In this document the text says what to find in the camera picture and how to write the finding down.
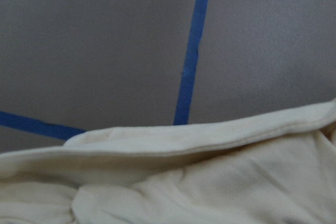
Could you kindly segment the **cream long-sleeve graphic shirt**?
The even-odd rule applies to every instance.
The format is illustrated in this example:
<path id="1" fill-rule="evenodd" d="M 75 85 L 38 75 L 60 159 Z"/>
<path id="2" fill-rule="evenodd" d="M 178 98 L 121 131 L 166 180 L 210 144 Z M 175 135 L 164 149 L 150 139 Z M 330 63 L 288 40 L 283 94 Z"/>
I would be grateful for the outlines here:
<path id="1" fill-rule="evenodd" d="M 3 153 L 1 223 L 335 223 L 335 101 Z"/>

